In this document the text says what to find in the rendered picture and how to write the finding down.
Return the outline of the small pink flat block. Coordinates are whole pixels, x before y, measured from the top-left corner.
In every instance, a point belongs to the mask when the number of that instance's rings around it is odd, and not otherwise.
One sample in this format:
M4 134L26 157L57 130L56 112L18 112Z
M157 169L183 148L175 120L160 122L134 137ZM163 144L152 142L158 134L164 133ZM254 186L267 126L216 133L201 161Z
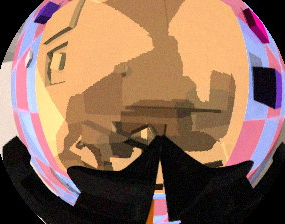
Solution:
M250 30L254 32L256 36L258 36L258 39L260 39L263 44L270 44L270 40L268 40L268 35L266 34L266 28L264 28L263 23L260 22L258 16L256 16L254 12L250 10L250 8L246 8L246 10L243 10L243 12L244 15L246 15L248 27L250 27Z

